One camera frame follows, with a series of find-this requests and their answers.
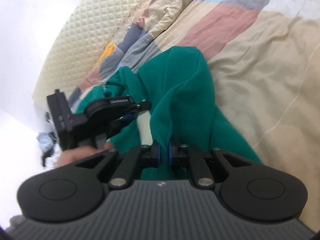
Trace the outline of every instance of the green fabric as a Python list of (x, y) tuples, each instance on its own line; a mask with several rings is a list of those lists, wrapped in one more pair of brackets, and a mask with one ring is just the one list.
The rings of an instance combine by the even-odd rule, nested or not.
[[(162, 150), (162, 165), (143, 171), (142, 179), (185, 177), (182, 169), (168, 164), (167, 146), (174, 135), (179, 143), (208, 151), (220, 147), (260, 162), (244, 138), (231, 126), (214, 104), (213, 81), (206, 60), (194, 47), (172, 47), (141, 66), (137, 73), (121, 67), (106, 83), (94, 87), (82, 100), (77, 112), (93, 100), (130, 95), (136, 102), (152, 104), (150, 128)], [(111, 142), (120, 152), (140, 145), (136, 122), (125, 127)]]

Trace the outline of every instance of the hand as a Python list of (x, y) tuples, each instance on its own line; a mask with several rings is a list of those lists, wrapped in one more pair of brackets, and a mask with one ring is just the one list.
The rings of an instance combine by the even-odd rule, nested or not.
[(72, 162), (84, 159), (86, 157), (95, 155), (99, 152), (105, 150), (113, 149), (114, 146), (112, 143), (105, 143), (103, 149), (96, 149), (91, 146), (82, 146), (72, 150), (66, 150), (61, 153), (60, 159), (58, 161), (57, 167), (61, 167)]

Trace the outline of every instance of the round pad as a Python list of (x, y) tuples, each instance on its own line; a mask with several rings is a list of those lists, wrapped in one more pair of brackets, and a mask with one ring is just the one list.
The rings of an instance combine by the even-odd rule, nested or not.
[(242, 217), (278, 222), (299, 217), (307, 190), (297, 178), (257, 163), (230, 169), (220, 196), (230, 210)]
[(255, 179), (248, 184), (248, 191), (261, 199), (276, 199), (284, 193), (284, 186), (274, 179)]
[(94, 211), (104, 198), (104, 189), (92, 169), (69, 164), (36, 175), (19, 188), (22, 213), (33, 220), (63, 223)]
[(55, 179), (40, 188), (40, 194), (49, 200), (64, 200), (72, 197), (77, 190), (76, 184), (67, 179)]

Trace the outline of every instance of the metal rivet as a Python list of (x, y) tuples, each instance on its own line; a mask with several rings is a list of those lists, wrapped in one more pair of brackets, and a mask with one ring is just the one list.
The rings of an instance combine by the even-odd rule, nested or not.
[(110, 181), (110, 184), (115, 187), (123, 186), (127, 183), (124, 178), (114, 178)]
[(198, 184), (200, 186), (204, 186), (204, 187), (208, 187), (211, 186), (213, 184), (213, 180), (210, 178), (201, 178), (198, 180)]

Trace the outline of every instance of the quilted mattress pad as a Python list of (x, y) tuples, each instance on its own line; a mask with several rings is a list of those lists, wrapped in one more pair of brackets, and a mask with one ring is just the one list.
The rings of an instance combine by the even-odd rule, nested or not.
[(47, 109), (46, 96), (56, 88), (71, 94), (106, 46), (120, 43), (133, 19), (151, 0), (82, 0), (50, 49), (33, 93)]

